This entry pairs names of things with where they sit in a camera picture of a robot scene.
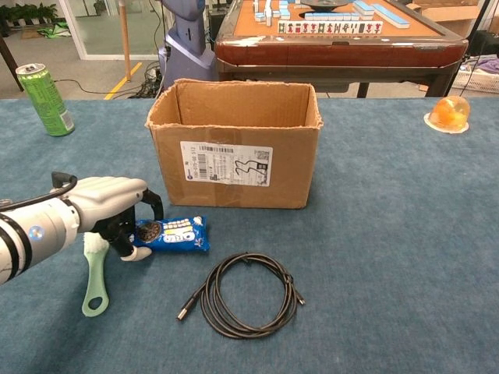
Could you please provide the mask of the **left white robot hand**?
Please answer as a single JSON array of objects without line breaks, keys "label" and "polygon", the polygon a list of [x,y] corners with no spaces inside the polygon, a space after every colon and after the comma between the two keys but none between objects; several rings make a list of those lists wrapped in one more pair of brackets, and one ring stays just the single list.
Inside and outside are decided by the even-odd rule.
[{"label": "left white robot hand", "polygon": [[80,179],[64,195],[76,209],[79,233],[98,233],[119,254],[121,260],[137,262],[147,258],[152,250],[136,247],[129,239],[135,230],[135,205],[151,206],[154,219],[164,218],[161,197],[152,192],[139,178],[89,177]]}]

